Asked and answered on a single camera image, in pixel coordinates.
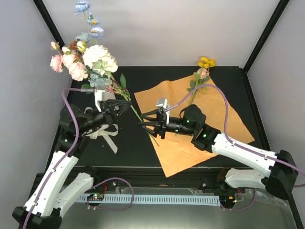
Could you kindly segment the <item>cream printed ribbon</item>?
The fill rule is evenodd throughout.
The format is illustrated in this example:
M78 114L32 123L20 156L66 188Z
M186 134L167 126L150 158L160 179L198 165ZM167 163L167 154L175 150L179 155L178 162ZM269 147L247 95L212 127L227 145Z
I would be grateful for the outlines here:
M111 136L118 135L118 132L119 127L117 124L102 124L101 127L97 128L97 130L91 129L89 132L85 133L85 136L93 140L96 140L98 137L102 136L111 148L111 150L116 154L118 151L118 147L111 139Z

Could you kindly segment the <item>light blue peony stem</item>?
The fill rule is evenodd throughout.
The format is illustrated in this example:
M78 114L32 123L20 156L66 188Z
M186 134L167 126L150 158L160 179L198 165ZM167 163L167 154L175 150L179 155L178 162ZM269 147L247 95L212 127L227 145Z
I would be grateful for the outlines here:
M78 35L76 37L76 41L82 41L86 45L88 45L90 41L90 36L86 32L82 32L81 35ZM107 85L111 85L112 81L109 76L107 76L104 73L100 73L98 70L92 70L87 67L87 73L88 73L88 82L90 84L90 87L102 87L105 88Z

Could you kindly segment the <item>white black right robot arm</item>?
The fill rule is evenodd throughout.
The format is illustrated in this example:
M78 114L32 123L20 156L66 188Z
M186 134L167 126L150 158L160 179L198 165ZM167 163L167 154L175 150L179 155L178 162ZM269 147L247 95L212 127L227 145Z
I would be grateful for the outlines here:
M161 139L165 138L167 132L192 136L191 143L197 149L229 157L249 167L224 170L216 181L221 192L250 187L264 189L283 200L291 197L298 171L289 152L266 151L226 137L225 133L206 124L206 116L196 105L186 107L181 114L181 117L170 117L161 105L142 114L146 122L140 125Z

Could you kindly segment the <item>blue poppy flower stem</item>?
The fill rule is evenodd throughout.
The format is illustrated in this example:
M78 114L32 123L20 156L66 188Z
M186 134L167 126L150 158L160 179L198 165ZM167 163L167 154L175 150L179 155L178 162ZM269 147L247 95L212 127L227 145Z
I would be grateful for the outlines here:
M85 43L92 42L93 45L98 44L98 40L103 38L104 30L100 26L100 19L93 16L90 12L91 4L87 0L78 0L74 6L74 14L83 14L85 17L88 31L82 32L76 37L76 41L83 41Z

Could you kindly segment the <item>white peony flower stem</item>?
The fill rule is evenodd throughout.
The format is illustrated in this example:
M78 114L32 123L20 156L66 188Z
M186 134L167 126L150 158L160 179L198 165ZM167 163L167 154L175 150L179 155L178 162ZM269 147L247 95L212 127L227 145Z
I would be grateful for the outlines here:
M102 87L90 87L89 82L84 86L90 88L100 88L109 93L118 94L123 97L123 99L130 101L131 95L127 89L126 79L124 75L121 75L119 81L116 81L113 74L118 70L118 65L116 59L110 54L109 50L102 45L92 45L88 46L84 42L77 42L78 50L73 51L80 61L85 65L86 71L87 67L92 70L98 70L101 74L104 73L110 77L112 83L107 85L105 88Z

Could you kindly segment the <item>coral rose flower stem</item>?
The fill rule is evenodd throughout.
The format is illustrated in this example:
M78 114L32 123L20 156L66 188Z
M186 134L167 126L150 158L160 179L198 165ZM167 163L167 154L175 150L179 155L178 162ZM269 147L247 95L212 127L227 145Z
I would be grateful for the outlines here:
M72 42L70 43L70 49L71 49L72 51L78 50L77 41L72 41Z

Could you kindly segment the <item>large pale pink peony stem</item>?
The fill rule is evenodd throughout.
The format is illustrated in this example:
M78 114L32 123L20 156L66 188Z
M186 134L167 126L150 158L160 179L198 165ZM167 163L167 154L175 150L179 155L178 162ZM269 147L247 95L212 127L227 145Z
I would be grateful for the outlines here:
M85 65L80 61L79 57L72 52L68 47L62 47L62 63L68 69L68 72L73 80L83 81L88 78Z

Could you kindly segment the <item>pastel artificial flower bunch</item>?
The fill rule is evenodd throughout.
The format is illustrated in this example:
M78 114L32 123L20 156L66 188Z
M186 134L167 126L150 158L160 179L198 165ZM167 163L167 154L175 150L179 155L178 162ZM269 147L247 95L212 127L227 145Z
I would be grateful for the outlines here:
M197 65L200 67L196 72L193 73L194 79L190 81L190 87L187 88L188 92L191 92L194 88L203 85L210 79L210 68L216 66L215 59L208 59L202 56Z

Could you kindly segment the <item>pink rose flower stem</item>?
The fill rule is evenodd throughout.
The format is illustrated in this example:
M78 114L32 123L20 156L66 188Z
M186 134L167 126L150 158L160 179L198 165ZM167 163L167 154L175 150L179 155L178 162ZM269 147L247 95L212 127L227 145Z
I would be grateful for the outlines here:
M50 67L53 71L57 73L63 72L63 66L62 66L62 53L60 51L60 46L56 42L51 42L51 49L57 51L58 54L55 56L52 56Z

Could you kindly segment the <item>orange wrapping paper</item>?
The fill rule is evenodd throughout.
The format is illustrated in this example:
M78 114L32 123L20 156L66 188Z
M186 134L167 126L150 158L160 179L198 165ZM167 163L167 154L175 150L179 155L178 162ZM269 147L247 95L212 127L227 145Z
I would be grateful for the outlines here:
M163 81L157 86L135 93L137 104L141 113L156 109L159 98L168 100L173 106L181 101L187 94L192 75L175 81ZM197 90L193 103L206 115L206 123L227 131L227 134L243 143L254 141L254 137L243 124L240 116L231 107L226 107L222 94L214 88L212 79L207 81L208 86ZM201 151L191 143L192 137L175 133L166 133L165 139L159 136L153 141L158 159L166 177L177 174L208 159L216 158L215 153Z

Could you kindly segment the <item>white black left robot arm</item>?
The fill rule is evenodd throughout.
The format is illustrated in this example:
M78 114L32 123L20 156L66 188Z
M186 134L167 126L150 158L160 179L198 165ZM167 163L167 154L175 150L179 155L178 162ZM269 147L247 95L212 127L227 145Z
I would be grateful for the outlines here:
M115 124L131 106L126 100L107 100L98 104L98 109L87 112L69 103L62 108L59 124L64 132L56 143L49 167L29 200L12 213L22 228L58 229L67 211L83 193L102 186L97 170L89 167L63 187L84 151L87 134L103 125Z

